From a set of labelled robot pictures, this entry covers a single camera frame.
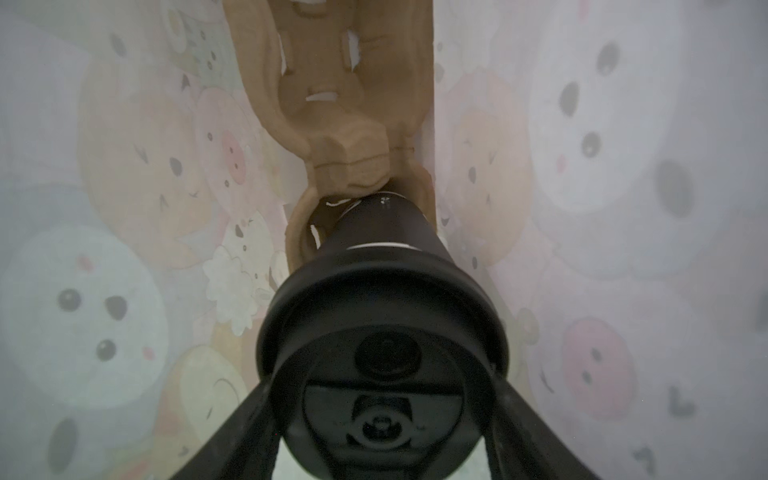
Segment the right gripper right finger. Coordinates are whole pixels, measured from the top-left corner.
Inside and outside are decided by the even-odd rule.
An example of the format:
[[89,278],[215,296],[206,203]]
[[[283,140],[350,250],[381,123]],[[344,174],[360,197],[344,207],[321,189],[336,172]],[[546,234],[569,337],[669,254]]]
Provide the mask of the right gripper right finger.
[[597,480],[506,379],[493,378],[495,403],[485,432],[493,480]]

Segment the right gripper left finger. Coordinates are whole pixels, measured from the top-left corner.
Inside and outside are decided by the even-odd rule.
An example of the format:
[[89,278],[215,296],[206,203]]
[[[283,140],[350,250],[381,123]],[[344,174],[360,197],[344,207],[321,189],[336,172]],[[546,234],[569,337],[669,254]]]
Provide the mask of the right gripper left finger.
[[282,438],[271,386],[260,382],[173,480],[271,479]]

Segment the single black cup lid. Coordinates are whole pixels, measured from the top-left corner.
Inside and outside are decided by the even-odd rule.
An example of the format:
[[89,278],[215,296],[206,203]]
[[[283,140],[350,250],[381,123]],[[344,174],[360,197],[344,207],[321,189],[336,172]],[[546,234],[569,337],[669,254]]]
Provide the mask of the single black cup lid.
[[258,360],[309,474],[443,479],[487,428],[509,350],[491,300],[448,254],[374,245],[292,273]]

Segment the single black paper cup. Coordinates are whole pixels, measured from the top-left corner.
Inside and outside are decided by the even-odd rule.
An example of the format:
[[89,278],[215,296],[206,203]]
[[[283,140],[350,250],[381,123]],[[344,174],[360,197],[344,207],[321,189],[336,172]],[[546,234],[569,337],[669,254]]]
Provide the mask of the single black paper cup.
[[344,211],[306,268],[318,274],[461,275],[432,225],[414,203],[377,193]]

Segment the white paper takeout bag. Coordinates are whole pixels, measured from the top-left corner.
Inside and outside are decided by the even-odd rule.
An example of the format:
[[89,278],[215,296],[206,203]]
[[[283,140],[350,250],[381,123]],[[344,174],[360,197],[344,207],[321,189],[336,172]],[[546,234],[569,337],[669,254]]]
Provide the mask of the white paper takeout bag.
[[257,385],[317,120],[435,185],[604,479],[767,475],[763,1],[5,1],[1,475],[169,479]]

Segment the brown pulp cup carrier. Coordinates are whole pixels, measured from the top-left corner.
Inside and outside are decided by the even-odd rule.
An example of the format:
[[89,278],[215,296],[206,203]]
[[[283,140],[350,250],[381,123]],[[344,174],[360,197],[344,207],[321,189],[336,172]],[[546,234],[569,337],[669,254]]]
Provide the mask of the brown pulp cup carrier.
[[290,270],[311,261],[345,200],[385,190],[436,219],[413,138],[434,100],[429,1],[232,0],[223,5],[249,103],[304,163],[288,220]]

